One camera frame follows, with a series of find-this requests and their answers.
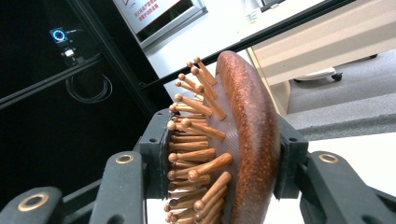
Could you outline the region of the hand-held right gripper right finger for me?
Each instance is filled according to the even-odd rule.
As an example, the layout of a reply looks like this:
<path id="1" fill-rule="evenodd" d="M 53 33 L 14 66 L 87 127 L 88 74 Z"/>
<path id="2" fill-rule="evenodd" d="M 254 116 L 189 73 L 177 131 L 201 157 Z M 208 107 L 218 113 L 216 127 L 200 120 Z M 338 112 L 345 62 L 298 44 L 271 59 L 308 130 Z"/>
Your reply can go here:
<path id="1" fill-rule="evenodd" d="M 274 195 L 299 199 L 304 224 L 396 224 L 396 197 L 367 186 L 341 156 L 308 151 L 308 141 L 283 118 Z"/>

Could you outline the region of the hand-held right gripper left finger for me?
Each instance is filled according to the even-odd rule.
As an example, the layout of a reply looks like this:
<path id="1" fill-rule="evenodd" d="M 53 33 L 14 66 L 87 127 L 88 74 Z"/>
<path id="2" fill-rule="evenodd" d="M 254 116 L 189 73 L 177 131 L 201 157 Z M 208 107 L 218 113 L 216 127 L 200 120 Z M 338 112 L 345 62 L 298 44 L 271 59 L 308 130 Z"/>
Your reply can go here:
<path id="1" fill-rule="evenodd" d="M 107 160 L 89 224 L 148 224 L 147 200 L 164 199 L 169 183 L 170 117 L 156 112 L 132 150 Z"/>

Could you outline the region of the wooden paddle hairbrush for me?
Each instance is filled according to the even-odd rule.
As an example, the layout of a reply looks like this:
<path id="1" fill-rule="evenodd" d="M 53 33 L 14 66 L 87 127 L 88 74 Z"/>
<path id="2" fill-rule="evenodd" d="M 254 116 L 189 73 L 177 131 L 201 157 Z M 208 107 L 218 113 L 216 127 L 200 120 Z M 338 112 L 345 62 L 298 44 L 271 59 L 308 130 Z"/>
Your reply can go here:
<path id="1" fill-rule="evenodd" d="M 223 51 L 181 74 L 167 121 L 169 224 L 263 224 L 280 160 L 277 113 L 256 69 Z"/>

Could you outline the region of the office chair base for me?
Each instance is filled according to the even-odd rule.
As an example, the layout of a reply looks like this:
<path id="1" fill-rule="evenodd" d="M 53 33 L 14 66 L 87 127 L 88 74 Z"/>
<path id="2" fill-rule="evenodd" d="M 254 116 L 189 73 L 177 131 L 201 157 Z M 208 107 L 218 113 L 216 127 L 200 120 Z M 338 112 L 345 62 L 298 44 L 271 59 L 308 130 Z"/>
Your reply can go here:
<path id="1" fill-rule="evenodd" d="M 343 78 L 342 73 L 337 73 L 333 67 L 319 70 L 294 79 L 295 82 L 317 80 L 325 77 L 331 77 L 334 81 L 340 81 Z"/>

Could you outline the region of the light wooden desk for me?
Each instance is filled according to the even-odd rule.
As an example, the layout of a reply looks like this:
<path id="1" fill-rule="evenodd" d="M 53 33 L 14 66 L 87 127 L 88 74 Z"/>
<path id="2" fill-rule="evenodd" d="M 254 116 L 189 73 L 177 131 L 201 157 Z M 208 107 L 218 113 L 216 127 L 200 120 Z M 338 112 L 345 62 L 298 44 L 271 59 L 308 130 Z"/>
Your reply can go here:
<path id="1" fill-rule="evenodd" d="M 247 51 L 285 116 L 291 79 L 390 49 L 396 49 L 396 0 L 354 0 Z"/>

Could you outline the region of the white sign board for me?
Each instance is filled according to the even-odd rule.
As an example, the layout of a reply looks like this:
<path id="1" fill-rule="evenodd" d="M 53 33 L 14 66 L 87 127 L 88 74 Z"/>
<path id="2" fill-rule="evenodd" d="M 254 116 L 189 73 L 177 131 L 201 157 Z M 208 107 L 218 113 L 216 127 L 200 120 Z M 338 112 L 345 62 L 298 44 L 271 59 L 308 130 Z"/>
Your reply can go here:
<path id="1" fill-rule="evenodd" d="M 178 32 L 205 15 L 203 0 L 113 0 L 142 49 Z"/>

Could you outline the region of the white cabinet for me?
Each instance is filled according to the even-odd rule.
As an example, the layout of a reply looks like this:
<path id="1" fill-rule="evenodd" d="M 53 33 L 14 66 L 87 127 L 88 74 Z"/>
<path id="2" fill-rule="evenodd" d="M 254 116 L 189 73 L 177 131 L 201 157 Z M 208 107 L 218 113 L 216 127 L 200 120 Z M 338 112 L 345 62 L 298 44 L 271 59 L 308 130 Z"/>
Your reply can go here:
<path id="1" fill-rule="evenodd" d="M 176 93 L 173 81 L 184 71 L 186 62 L 196 56 L 204 59 L 322 1 L 281 0 L 279 5 L 262 12 L 257 20 L 248 22 L 242 0 L 204 0 L 205 15 L 146 51 L 159 78 L 147 84 L 145 90 L 166 96 Z"/>

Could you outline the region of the black metal frame strut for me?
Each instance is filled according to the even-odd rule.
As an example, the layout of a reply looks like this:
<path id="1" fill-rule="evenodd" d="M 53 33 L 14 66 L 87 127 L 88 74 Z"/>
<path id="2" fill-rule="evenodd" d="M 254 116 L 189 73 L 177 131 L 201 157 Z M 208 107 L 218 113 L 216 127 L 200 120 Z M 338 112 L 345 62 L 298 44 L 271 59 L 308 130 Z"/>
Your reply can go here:
<path id="1" fill-rule="evenodd" d="M 88 29 L 92 39 L 96 42 L 106 61 L 116 72 L 126 90 L 146 119 L 151 119 L 158 111 L 147 94 L 139 86 L 133 69 L 121 54 L 114 38 L 108 33 L 87 0 L 66 0 L 81 23 Z"/>

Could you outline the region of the black metal frame rail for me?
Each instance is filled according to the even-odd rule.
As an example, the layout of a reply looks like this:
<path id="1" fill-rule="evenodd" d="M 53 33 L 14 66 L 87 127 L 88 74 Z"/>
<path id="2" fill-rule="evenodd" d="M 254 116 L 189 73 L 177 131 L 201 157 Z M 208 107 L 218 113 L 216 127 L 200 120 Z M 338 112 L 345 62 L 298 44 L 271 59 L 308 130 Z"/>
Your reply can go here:
<path id="1" fill-rule="evenodd" d="M 62 71 L 61 73 L 58 73 L 52 77 L 46 78 L 42 81 L 39 81 L 34 85 L 31 85 L 27 88 L 20 90 L 20 91 L 16 91 L 8 96 L 5 96 L 0 99 L 0 110 L 4 109 L 10 105 L 13 105 L 13 104 L 33 95 L 35 93 L 43 91 L 44 89 L 51 87 L 60 81 L 70 78 L 71 76 L 98 64 L 103 59 L 104 59 L 104 56 L 102 54 L 97 54 L 97 55 L 91 57 L 90 59 L 86 60 L 83 63 L 75 65 L 69 69 Z"/>

